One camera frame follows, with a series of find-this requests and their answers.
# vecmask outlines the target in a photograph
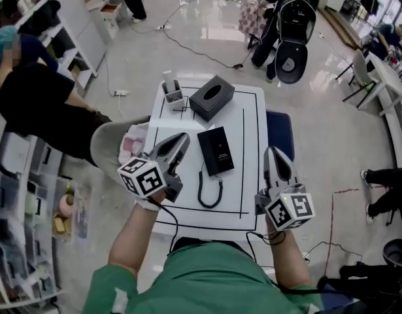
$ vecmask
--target white floor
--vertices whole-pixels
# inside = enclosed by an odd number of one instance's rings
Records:
[[[147,21],[133,27],[143,32],[162,25],[182,1],[146,0]],[[195,0],[172,16],[169,34],[183,45],[227,65],[235,65],[248,53],[247,40],[237,30],[239,7],[236,1]],[[333,200],[333,240],[345,249],[362,254],[364,262],[382,263],[380,249],[387,239],[402,236],[402,223],[395,220],[387,229],[387,216],[384,216],[372,226],[365,224],[365,191],[359,172],[369,167],[393,166],[388,131],[382,119],[374,114],[378,111],[377,103],[363,111],[353,106],[363,94],[349,103],[341,101],[350,93],[350,88],[344,80],[339,85],[334,78],[348,65],[343,57],[350,61],[353,52],[342,44],[321,15],[317,14],[314,34],[308,44],[307,69],[303,78],[293,85],[281,84],[277,79],[268,84],[265,70],[253,69],[250,59],[246,60],[243,69],[235,71],[179,47],[161,31],[141,35],[125,22],[120,22],[120,28],[106,55],[109,80],[104,60],[99,67],[99,76],[88,87],[86,99],[92,105],[114,121],[123,120],[118,110],[118,98],[111,97],[109,90],[129,90],[130,94],[120,100],[125,117],[132,119],[150,114],[162,80],[161,73],[169,69],[182,79],[220,75],[233,84],[263,88],[266,107],[291,116],[295,163],[316,208],[317,217],[295,233],[301,250],[310,249],[320,241],[329,241],[332,193],[358,188],[360,191],[351,198],[342,196]],[[79,313],[93,270],[106,264],[110,246],[129,214],[132,199],[94,167],[83,169],[80,164],[67,162],[64,172],[76,178],[91,177],[98,183],[101,181],[99,187],[103,191],[101,200],[93,206],[89,248],[76,249],[64,243],[58,246],[61,284],[68,292],[60,297],[63,313]],[[342,229],[348,231],[336,234]],[[367,234],[375,232],[380,235],[369,241]],[[161,271],[170,240],[168,236],[153,235],[139,275],[140,290],[147,289]],[[260,264],[271,266],[270,250],[259,243],[255,246]],[[346,256],[340,249],[333,248],[330,264],[356,260],[354,256]],[[327,245],[319,246],[310,255],[309,266],[315,281],[324,272],[326,258]]]

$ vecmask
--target white chair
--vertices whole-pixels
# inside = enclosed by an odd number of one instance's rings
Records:
[[[359,106],[365,101],[365,99],[368,97],[368,95],[372,92],[373,88],[377,85],[377,82],[369,76],[367,68],[366,68],[366,61],[365,57],[363,57],[363,54],[360,50],[356,50],[355,54],[353,56],[352,64],[350,64],[339,76],[337,76],[336,80],[339,79],[341,75],[343,75],[347,70],[352,68],[353,70],[353,77],[348,82],[348,85],[350,86],[353,80],[356,78],[356,81],[358,82],[360,88],[359,90],[353,92],[350,94],[348,97],[343,99],[343,102],[346,100],[350,99],[351,97],[355,96],[358,94],[360,91],[365,90],[366,87],[369,86],[369,89],[367,89],[367,94],[363,97],[363,99],[359,102],[359,105],[356,106],[356,108],[359,109]]]
[[[118,161],[122,138],[133,124],[149,122],[150,117],[142,117],[127,122],[105,123],[93,133],[90,141],[90,154],[95,164],[113,181],[123,186],[116,170],[121,166]]]

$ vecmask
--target green shirt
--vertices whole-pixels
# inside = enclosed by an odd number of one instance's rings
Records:
[[[281,293],[249,256],[222,243],[173,252],[163,272],[141,294],[137,279],[128,270],[110,265],[97,270],[83,313],[113,313],[116,290],[127,294],[127,314],[302,314],[322,308],[317,294]]]

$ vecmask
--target wrist strap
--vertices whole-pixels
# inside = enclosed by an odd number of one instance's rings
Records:
[[[157,204],[152,203],[146,199],[135,197],[135,203],[138,203],[142,208],[147,209],[149,211],[155,211],[155,212],[160,211],[160,207],[158,207]]]

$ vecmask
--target black box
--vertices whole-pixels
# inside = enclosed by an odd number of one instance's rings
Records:
[[[233,99],[234,86],[223,78],[215,76],[189,98],[190,108],[201,118],[209,121],[218,111]]]
[[[209,176],[234,169],[224,127],[198,133]]]

